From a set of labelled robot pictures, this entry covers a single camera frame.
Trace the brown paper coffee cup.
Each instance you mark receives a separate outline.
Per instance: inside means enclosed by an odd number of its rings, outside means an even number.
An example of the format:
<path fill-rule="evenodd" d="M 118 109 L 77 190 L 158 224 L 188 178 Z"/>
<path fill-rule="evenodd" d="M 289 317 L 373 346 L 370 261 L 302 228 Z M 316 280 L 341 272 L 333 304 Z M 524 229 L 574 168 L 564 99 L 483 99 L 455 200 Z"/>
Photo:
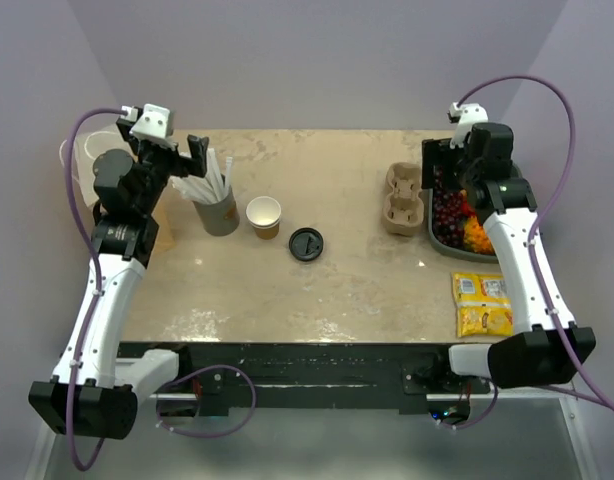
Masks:
<path fill-rule="evenodd" d="M 271 240 L 279 233 L 282 209 L 280 203 L 269 196 L 252 199 L 246 207 L 246 217 L 258 238 Z"/>

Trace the black plastic cup lid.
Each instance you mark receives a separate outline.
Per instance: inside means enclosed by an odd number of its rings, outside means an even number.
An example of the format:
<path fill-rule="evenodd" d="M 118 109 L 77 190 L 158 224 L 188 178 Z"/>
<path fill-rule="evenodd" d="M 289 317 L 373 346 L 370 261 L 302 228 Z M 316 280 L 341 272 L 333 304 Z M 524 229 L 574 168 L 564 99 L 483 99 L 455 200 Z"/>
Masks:
<path fill-rule="evenodd" d="M 288 242 L 291 255 L 302 262 L 317 259 L 324 250 L 324 239 L 319 231 L 311 227 L 299 228 L 292 233 Z"/>

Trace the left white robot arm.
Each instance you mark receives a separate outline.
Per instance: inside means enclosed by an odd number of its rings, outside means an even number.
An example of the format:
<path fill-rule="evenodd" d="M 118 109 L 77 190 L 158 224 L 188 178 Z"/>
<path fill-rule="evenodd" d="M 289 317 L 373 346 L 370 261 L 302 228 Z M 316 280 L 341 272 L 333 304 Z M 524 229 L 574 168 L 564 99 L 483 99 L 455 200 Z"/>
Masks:
<path fill-rule="evenodd" d="M 125 148 L 93 162 L 95 226 L 86 291 L 74 330 L 47 381 L 32 383 L 28 400 L 56 433 L 120 440 L 139 406 L 162 386 L 187 390 L 194 368 L 171 349 L 150 349 L 126 369 L 116 366 L 131 300 L 148 267 L 159 225 L 153 211 L 171 177 L 204 177 L 206 137 L 190 135 L 182 154 L 169 129 L 149 135 L 127 120 L 117 126 Z"/>

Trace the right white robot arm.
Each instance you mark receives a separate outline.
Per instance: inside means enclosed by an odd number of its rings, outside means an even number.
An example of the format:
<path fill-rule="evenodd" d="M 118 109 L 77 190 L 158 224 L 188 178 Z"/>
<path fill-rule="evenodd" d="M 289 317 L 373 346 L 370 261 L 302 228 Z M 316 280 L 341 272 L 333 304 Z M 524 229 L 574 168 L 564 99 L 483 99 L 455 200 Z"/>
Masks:
<path fill-rule="evenodd" d="M 514 333 L 494 344 L 458 344 L 432 369 L 435 386 L 456 392 L 468 376 L 501 388 L 566 384 L 596 346 L 579 327 L 551 272 L 536 226 L 537 204 L 513 160 L 514 136 L 504 124 L 471 127 L 462 146 L 422 143 L 422 186 L 464 190 L 491 241 L 513 310 Z"/>

